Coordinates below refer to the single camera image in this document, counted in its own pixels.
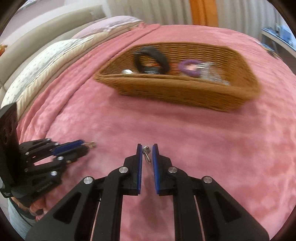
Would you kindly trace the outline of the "person's left hand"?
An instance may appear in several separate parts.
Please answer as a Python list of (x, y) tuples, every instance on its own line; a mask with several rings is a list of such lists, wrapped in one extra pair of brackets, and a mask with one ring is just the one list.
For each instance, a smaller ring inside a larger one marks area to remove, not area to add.
[(30, 207), (25, 207), (15, 197), (10, 198), (10, 203), (16, 208), (16, 211), (24, 217), (29, 219), (40, 220), (46, 213), (46, 199), (41, 197), (37, 201), (33, 202)]

